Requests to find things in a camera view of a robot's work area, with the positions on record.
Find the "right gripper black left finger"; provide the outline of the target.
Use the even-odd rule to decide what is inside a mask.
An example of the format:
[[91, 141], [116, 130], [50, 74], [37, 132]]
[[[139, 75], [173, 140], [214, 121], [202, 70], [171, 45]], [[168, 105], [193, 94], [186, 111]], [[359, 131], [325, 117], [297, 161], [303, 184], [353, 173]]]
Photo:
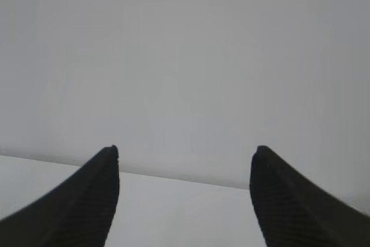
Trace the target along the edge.
[[105, 147], [73, 175], [1, 220], [1, 246], [104, 246], [120, 193], [119, 153]]

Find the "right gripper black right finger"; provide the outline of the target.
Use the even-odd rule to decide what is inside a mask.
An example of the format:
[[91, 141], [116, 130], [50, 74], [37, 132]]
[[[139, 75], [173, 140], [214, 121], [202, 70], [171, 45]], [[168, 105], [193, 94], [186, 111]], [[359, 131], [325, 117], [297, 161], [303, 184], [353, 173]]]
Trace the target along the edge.
[[259, 146], [249, 190], [267, 246], [369, 246], [369, 216], [330, 195]]

